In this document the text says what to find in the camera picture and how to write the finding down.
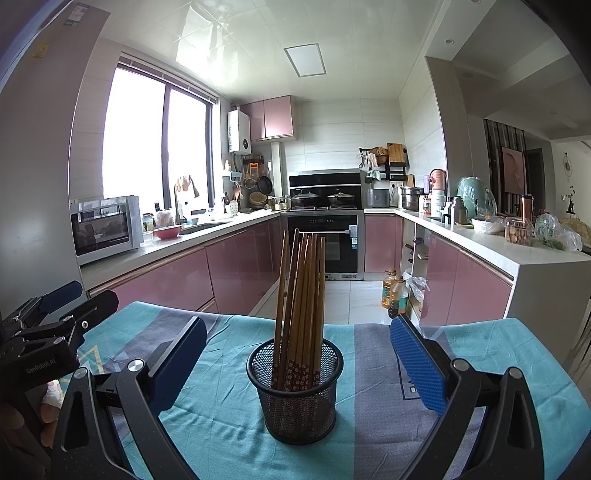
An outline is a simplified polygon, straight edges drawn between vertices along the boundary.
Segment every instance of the window frame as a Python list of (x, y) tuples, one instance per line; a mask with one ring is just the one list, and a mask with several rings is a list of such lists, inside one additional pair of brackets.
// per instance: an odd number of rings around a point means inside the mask
[(205, 168), (207, 174), (207, 203), (210, 208), (213, 208), (214, 199), (214, 182), (213, 182), (213, 144), (212, 144), (212, 128), (213, 128), (213, 104), (207, 100), (201, 98), (199, 95), (195, 95), (172, 82), (168, 82), (157, 76), (150, 75), (143, 70), (133, 68), (125, 63), (119, 62), (115, 69), (127, 70), (138, 75), (150, 78), (157, 82), (164, 84), (164, 105), (162, 113), (162, 147), (161, 147), (161, 178), (162, 178), (162, 193), (164, 199), (163, 208), (173, 208), (173, 201), (170, 194), (170, 179), (168, 178), (168, 113), (170, 106), (170, 92), (176, 90), (179, 93), (188, 95), (205, 106)]

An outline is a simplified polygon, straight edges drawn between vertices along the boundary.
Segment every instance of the chopstick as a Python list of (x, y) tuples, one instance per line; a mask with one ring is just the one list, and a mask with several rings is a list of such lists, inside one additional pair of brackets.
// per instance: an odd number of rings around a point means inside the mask
[(273, 343), (272, 387), (306, 390), (319, 383), (324, 325), (326, 240), (316, 233), (294, 233), (285, 306), (288, 237), (284, 235), (277, 319)]
[(272, 388), (277, 388), (279, 358), (281, 349), (281, 329), (283, 325), (283, 294), (285, 292), (285, 270), (287, 269), (287, 252), (289, 250), (289, 234), (283, 234), (283, 246), (281, 248), (281, 266), (279, 269), (279, 289), (277, 293), (277, 312), (275, 314), (275, 339), (273, 341), (273, 371)]

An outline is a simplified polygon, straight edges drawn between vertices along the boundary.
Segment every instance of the water heater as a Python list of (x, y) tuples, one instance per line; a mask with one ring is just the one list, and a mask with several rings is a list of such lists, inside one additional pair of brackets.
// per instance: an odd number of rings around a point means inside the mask
[(228, 150), (231, 153), (251, 153), (251, 119), (240, 110), (228, 112)]

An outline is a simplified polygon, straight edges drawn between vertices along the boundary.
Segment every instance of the black mesh cup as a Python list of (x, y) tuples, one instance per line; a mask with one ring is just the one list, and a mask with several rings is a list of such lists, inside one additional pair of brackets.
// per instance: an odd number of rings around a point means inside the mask
[(306, 445), (324, 438), (335, 426), (336, 381), (343, 371), (340, 350), (332, 342), (322, 340), (320, 383), (309, 390), (273, 390), (272, 364), (272, 339), (259, 345), (246, 363), (246, 373), (258, 391), (269, 433), (292, 445)]

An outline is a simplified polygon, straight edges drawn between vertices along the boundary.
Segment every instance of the pink bowl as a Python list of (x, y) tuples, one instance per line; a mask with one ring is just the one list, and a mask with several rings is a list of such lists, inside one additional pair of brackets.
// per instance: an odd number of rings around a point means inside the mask
[(162, 228), (155, 228), (154, 229), (154, 235), (156, 235), (161, 240), (169, 240), (171, 238), (176, 238), (176, 237), (178, 237), (180, 232), (181, 232), (180, 225), (163, 226)]

